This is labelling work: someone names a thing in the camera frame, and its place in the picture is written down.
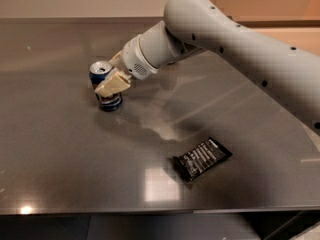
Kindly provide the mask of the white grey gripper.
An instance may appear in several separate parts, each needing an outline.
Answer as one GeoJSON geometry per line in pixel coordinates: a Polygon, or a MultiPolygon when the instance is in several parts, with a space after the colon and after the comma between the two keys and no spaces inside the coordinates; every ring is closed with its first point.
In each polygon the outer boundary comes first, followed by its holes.
{"type": "Polygon", "coordinates": [[[131,86],[131,75],[139,80],[145,80],[158,72],[142,52],[140,35],[127,42],[122,52],[119,51],[109,62],[116,68],[112,69],[94,90],[101,97],[109,97],[128,89],[131,86]],[[118,69],[122,68],[123,64],[131,75],[118,69]]]}

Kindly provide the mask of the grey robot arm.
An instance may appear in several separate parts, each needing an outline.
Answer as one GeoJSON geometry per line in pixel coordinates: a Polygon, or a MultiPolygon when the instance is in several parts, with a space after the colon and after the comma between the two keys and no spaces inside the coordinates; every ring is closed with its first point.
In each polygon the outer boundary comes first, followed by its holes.
{"type": "Polygon", "coordinates": [[[110,72],[94,91],[112,96],[128,89],[133,78],[144,80],[204,50],[320,134],[320,57],[234,22],[209,0],[168,0],[163,20],[106,62],[110,72]]]}

